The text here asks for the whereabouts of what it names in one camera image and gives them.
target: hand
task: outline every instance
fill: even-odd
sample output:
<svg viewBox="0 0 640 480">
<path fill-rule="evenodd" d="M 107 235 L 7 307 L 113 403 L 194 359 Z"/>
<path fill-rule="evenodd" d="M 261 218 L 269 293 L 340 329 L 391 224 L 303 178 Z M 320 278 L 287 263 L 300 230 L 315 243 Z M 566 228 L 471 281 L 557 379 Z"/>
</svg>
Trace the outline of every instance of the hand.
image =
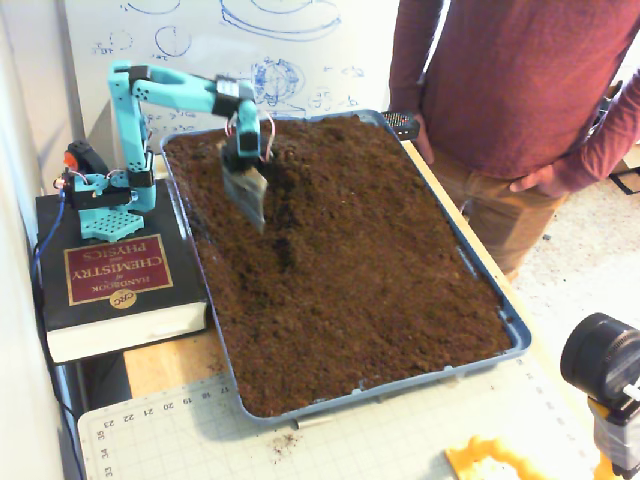
<svg viewBox="0 0 640 480">
<path fill-rule="evenodd" d="M 554 198 L 559 198 L 569 193 L 569 188 L 556 174 L 553 165 L 542 167 L 540 170 L 536 170 L 509 185 L 509 189 L 512 192 L 521 192 L 533 187 L 538 187 L 538 190 L 542 193 Z"/>
<path fill-rule="evenodd" d="M 413 118 L 420 124 L 420 132 L 418 132 L 418 137 L 413 140 L 418 152 L 422 156 L 422 159 L 428 165 L 433 163 L 433 150 L 431 149 L 431 144 L 429 143 L 429 138 L 427 137 L 427 129 L 425 127 L 424 118 L 419 113 L 414 113 Z"/>
</svg>

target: cutting mat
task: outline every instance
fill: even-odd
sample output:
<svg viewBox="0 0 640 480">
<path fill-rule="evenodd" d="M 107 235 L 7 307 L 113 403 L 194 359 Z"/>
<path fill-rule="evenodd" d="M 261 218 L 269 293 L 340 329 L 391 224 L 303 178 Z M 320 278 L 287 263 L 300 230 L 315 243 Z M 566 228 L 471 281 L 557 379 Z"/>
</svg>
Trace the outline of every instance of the cutting mat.
<svg viewBox="0 0 640 480">
<path fill-rule="evenodd" d="M 443 451 L 474 434 L 503 437 L 553 478 L 590 479 L 598 462 L 590 432 L 529 354 L 299 428 L 256 426 L 231 389 L 222 373 L 83 415 L 87 478 L 453 479 Z"/>
</svg>

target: book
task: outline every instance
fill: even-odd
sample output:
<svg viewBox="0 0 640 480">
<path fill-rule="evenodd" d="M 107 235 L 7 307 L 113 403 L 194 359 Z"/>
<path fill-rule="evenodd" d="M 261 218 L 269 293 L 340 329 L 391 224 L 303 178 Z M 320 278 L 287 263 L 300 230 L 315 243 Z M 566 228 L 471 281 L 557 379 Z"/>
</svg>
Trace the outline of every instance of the book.
<svg viewBox="0 0 640 480">
<path fill-rule="evenodd" d="M 156 181 L 144 227 L 117 242 L 83 240 L 69 205 L 40 257 L 43 317 L 55 363 L 154 343 L 206 328 L 208 295 L 178 195 Z M 36 198 L 38 237 L 59 196 Z"/>
</svg>

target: red sweater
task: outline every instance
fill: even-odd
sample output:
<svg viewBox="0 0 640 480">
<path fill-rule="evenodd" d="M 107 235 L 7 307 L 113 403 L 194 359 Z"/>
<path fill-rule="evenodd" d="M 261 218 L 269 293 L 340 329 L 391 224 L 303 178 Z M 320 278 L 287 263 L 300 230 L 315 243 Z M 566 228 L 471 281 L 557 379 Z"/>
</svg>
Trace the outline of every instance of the red sweater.
<svg viewBox="0 0 640 480">
<path fill-rule="evenodd" d="M 640 1 L 452 0 L 417 81 L 442 0 L 400 0 L 391 108 L 421 111 L 434 148 L 504 179 L 553 164 L 579 190 L 640 136 L 640 71 L 585 141 L 640 28 Z"/>
</svg>

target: brown soil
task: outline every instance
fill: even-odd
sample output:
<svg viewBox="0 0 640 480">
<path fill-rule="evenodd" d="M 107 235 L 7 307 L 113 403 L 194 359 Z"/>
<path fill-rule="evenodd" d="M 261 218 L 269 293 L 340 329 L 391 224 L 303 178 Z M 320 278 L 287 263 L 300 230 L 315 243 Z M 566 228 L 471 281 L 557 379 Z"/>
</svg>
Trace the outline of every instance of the brown soil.
<svg viewBox="0 0 640 480">
<path fill-rule="evenodd" d="M 249 412 L 279 415 L 511 347 L 497 295 L 466 269 L 391 135 L 356 117 L 276 129 L 262 235 L 223 193 L 223 132 L 165 147 Z"/>
</svg>

